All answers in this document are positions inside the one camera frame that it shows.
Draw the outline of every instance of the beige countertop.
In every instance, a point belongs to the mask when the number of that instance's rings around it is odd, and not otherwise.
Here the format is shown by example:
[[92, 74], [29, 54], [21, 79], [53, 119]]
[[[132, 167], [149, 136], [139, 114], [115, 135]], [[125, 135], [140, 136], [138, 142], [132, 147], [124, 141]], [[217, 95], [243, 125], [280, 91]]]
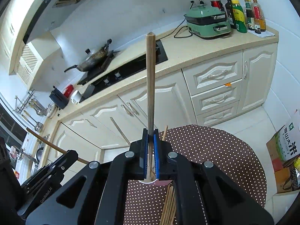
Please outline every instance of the beige countertop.
[[[275, 36], [259, 38], [251, 33], [242, 34], [236, 30], [232, 30], [232, 32], [228, 36], [210, 40], [202, 39], [196, 35], [189, 38], [180, 39], [173, 38], [173, 36], [166, 37], [161, 41], [166, 51], [168, 60], [156, 65], [155, 77], [161, 77], [181, 68], [185, 68], [190, 65], [197, 64], [202, 61], [206, 61], [208, 59], [212, 59], [228, 53], [278, 42], [278, 32], [270, 27], [267, 27], [267, 30], [273, 32]], [[184, 31], [180, 34], [180, 36], [187, 35], [189, 35], [188, 31]], [[116, 55], [116, 57], [112, 60], [111, 64], [104, 73], [100, 74], [84, 86], [78, 85], [75, 88], [83, 94], [90, 83], [115, 70], [121, 65], [124, 65], [127, 62], [145, 54], [145, 52], [145, 41], [140, 41], [135, 43], [134, 45], [129, 46], [127, 49], [119, 52]], [[126, 90], [145, 83], [146, 76], [146, 70], [143, 70], [102, 90], [101, 92], [98, 92], [97, 94], [91, 96], [90, 98], [79, 104], [75, 105], [70, 101], [66, 108], [57, 112], [57, 114], [59, 113], [59, 116], [57, 116], [56, 114], [52, 119], [48, 119], [45, 122], [43, 135], [50, 134], [49, 141], [51, 142], [60, 122], [64, 121], [67, 118], [70, 118], [80, 111], [86, 110], [93, 105], [98, 104], [101, 101], [107, 100], [114, 95], [120, 94]], [[50, 147], [46, 146], [39, 167], [45, 164], [49, 149]]]

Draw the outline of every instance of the soy sauce bottle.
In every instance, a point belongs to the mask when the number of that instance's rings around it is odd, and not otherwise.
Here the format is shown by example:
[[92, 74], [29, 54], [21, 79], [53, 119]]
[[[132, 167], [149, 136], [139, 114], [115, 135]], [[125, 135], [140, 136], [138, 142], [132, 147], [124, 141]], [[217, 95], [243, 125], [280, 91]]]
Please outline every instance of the soy sauce bottle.
[[230, 23], [231, 28], [236, 30], [236, 20], [234, 19], [231, 0], [227, 0], [227, 3], [225, 4], [225, 8], [227, 11], [227, 15], [229, 18], [229, 23]]

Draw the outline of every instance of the cabinet drawer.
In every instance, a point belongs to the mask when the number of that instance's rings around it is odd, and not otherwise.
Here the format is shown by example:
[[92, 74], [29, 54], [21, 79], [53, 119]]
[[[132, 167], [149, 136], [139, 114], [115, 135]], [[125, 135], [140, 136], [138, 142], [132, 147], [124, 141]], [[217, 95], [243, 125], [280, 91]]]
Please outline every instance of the cabinet drawer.
[[239, 102], [231, 103], [227, 106], [212, 110], [196, 116], [198, 125], [212, 126], [223, 122], [236, 115]]
[[182, 69], [190, 95], [242, 78], [243, 52], [234, 52]]
[[239, 79], [231, 83], [230, 87], [222, 85], [192, 96], [196, 116], [238, 101], [241, 94], [241, 85], [242, 80]]

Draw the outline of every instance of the cabinet door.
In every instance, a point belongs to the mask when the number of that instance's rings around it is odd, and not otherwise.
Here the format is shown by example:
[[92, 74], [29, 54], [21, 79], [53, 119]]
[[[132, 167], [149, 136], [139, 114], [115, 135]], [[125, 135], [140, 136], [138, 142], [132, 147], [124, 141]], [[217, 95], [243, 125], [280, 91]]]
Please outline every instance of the cabinet door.
[[268, 95], [277, 55], [277, 43], [244, 50], [243, 82], [237, 113], [262, 105]]
[[[119, 95], [130, 110], [148, 126], [147, 86], [143, 84]], [[154, 128], [163, 131], [170, 128], [196, 124], [192, 106], [182, 71], [168, 74], [155, 80]]]
[[121, 135], [121, 129], [129, 142], [142, 138], [145, 126], [124, 105], [119, 97], [114, 97], [92, 109], [82, 112], [66, 121], [68, 128], [101, 149], [128, 147], [129, 144]]
[[[71, 129], [66, 127], [64, 124], [60, 124], [55, 137], [52, 141], [56, 146], [64, 150], [75, 150], [78, 156], [87, 161], [98, 161], [102, 162], [104, 158], [104, 151], [96, 147], [92, 143], [86, 141], [84, 138], [80, 137], [78, 134], [74, 133]], [[62, 154], [54, 149], [51, 149], [47, 159], [52, 162], [55, 161]], [[76, 161], [69, 170], [73, 172], [79, 172], [85, 164]]]

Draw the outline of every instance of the pan lid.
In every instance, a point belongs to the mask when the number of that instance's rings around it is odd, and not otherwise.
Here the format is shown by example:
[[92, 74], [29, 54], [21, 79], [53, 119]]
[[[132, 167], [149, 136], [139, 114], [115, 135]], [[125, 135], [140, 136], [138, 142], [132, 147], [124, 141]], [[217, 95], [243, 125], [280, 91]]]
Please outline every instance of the pan lid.
[[224, 12], [222, 12], [218, 7], [205, 7], [205, 6], [197, 6], [194, 8], [191, 8], [185, 16], [191, 17], [191, 18], [204, 18], [204, 17], [210, 17], [215, 15], [221, 15]]

